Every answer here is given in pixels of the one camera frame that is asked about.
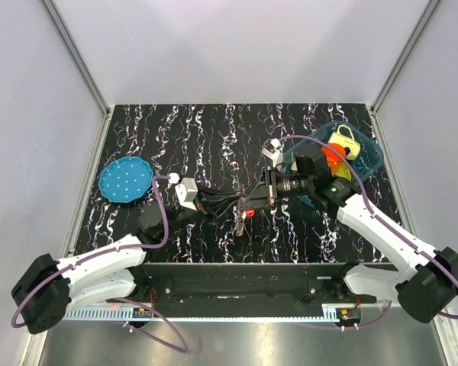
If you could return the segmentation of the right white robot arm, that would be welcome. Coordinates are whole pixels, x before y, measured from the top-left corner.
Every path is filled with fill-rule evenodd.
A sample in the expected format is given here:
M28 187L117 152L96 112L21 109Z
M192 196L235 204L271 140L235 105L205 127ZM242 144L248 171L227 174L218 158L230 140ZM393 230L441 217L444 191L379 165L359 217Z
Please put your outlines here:
M245 211L274 209L286 197L306 196L316 209L359 233L395 267L389 271L346 265L331 283L336 300L345 303L356 295L369 295L396 301L420 323L440 315L458 295L458 254L413 236L371 205L364 190L332 175L324 149L313 144L307 155L296 155L288 164L279 141L273 143L273 148L262 151L272 164L245 200Z

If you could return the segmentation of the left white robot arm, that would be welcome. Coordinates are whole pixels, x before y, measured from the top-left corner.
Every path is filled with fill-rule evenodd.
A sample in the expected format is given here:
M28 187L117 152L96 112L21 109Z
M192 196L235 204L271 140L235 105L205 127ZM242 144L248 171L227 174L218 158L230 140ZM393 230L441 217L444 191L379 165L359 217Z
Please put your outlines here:
M85 305L118 297L144 300L150 284L132 271L146 263L152 251L167 244L171 222L190 220L197 214L218 218L241 198L236 192L178 184L179 211L170 216L160 192L154 194L156 200L144 206L136 232L81 255L54 259L47 253L36 257L11 290L16 305L11 326L38 334Z

